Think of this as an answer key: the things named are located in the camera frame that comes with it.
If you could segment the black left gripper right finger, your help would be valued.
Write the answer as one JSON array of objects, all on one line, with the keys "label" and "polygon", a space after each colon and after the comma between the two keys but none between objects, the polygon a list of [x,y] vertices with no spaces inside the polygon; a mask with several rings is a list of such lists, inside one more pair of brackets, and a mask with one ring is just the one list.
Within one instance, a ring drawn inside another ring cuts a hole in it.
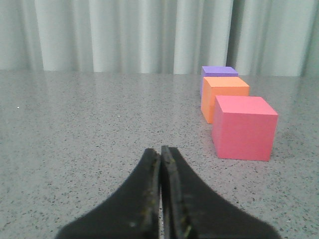
[{"label": "black left gripper right finger", "polygon": [[175,147],[161,148],[166,239],[278,239],[276,230],[214,192]]}]

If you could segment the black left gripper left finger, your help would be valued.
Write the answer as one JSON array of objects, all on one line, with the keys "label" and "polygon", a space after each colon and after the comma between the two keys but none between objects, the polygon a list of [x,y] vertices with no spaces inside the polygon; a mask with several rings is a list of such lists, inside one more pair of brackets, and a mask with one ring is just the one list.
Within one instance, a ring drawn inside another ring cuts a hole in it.
[{"label": "black left gripper left finger", "polygon": [[159,238],[160,156],[147,148],[138,165],[101,205],[64,226],[58,239]]}]

